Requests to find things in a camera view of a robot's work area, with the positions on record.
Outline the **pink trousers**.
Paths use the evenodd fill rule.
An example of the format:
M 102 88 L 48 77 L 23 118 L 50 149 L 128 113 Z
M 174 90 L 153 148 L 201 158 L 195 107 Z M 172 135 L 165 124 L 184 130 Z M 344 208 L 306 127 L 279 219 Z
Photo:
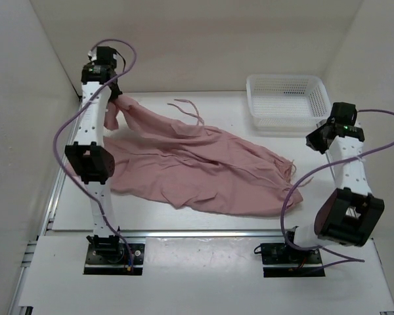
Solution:
M 128 96 L 110 102 L 104 126 L 129 127 L 104 138 L 115 159 L 111 189 L 206 213 L 270 217 L 301 203 L 292 188 L 293 163 L 202 118 L 189 125 L 158 115 Z

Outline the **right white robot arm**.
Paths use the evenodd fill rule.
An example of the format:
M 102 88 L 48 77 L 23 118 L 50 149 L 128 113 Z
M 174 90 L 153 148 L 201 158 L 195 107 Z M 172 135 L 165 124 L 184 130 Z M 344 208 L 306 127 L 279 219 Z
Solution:
M 362 247 L 377 225 L 384 201 L 373 196 L 361 158 L 363 130 L 354 104 L 335 102 L 330 116 L 306 137 L 306 145 L 327 156 L 335 188 L 313 223 L 285 235 L 282 256 L 295 263 L 306 251 L 331 243 Z

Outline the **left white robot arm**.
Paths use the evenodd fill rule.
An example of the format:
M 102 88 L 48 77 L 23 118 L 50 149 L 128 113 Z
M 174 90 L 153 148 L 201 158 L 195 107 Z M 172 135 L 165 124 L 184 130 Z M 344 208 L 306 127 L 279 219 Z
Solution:
M 110 197 L 110 178 L 115 161 L 104 148 L 104 118 L 109 100 L 121 91 L 118 82 L 104 84 L 116 76 L 117 50 L 98 46 L 89 53 L 81 73 L 82 107 L 74 142 L 64 153 L 91 198 L 93 235 L 87 239 L 95 255 L 109 263 L 122 260 L 125 248 L 115 234 L 114 212 Z

